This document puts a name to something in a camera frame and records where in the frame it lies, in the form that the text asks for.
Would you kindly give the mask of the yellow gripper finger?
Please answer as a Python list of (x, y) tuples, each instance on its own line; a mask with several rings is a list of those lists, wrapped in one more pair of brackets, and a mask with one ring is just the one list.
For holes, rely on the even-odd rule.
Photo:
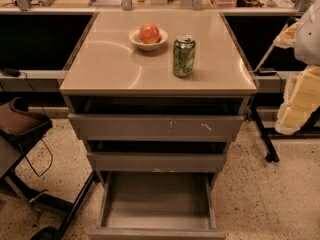
[(280, 34), (277, 35), (273, 44), (282, 49), (293, 48), (296, 42), (296, 31), (298, 23), (295, 22), (287, 26)]
[(302, 72), (290, 74), (275, 123), (275, 130), (292, 135), (302, 128), (320, 106), (320, 67), (307, 66)]

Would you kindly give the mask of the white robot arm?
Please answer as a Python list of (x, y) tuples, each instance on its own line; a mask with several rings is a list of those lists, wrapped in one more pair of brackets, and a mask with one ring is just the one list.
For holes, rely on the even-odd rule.
[(306, 64), (286, 81), (275, 130), (284, 135), (299, 131), (320, 107), (320, 0), (274, 41), (276, 47), (293, 48), (297, 60)]

